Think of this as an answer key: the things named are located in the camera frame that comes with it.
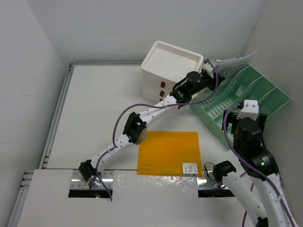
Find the yellow folder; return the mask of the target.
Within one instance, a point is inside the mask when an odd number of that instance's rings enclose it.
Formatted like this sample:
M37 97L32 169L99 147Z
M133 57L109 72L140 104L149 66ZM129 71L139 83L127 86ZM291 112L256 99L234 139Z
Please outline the yellow folder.
M199 136L193 131L148 131L139 145L137 174L183 176L182 163L197 163L202 177Z

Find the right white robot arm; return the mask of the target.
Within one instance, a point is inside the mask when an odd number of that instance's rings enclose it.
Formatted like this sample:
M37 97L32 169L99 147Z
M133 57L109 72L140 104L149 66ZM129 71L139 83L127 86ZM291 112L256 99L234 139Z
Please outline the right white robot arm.
M274 156L263 144L266 115L253 120L238 119L230 110L223 115L222 130L232 125L233 141L228 142L231 151L252 181L247 186L235 166L223 161L213 167L213 176L218 184L226 186L236 197L255 227L296 227L287 205L280 172Z

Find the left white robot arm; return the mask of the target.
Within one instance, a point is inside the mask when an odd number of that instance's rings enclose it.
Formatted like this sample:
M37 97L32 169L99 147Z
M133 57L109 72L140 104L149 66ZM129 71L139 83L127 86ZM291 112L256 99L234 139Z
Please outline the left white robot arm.
M116 124L114 126L112 144L97 156L80 164L79 172L84 182L87 184L93 181L100 183L98 177L106 165L118 156L123 148L131 144L138 145L143 143L147 139L147 129L152 123L171 110L177 110L186 105L200 104L200 101L192 102L192 96L205 88L210 89L212 94L203 99L203 101L210 99L224 80L225 77L220 76L217 72L211 77L205 70L201 72L191 71L156 105L134 104L128 107L127 110L137 106L146 106L148 109L140 113L130 113L121 135L117 138L115 137Z

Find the white three-drawer organizer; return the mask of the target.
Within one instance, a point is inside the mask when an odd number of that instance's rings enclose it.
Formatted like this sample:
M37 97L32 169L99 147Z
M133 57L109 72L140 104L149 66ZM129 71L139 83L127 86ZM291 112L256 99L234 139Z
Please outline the white three-drawer organizer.
M187 73L199 71L204 57L162 41L156 41L141 64L143 96L158 103Z

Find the clear sleeve with papers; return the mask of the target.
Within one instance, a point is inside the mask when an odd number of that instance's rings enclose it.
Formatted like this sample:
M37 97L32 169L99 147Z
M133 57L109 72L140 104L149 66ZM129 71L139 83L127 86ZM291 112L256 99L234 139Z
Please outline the clear sleeve with papers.
M256 53L257 51L244 57L236 56L232 59L215 60L217 63L216 70L218 75L225 77L226 79L236 75L240 70L248 66L249 62L253 59Z

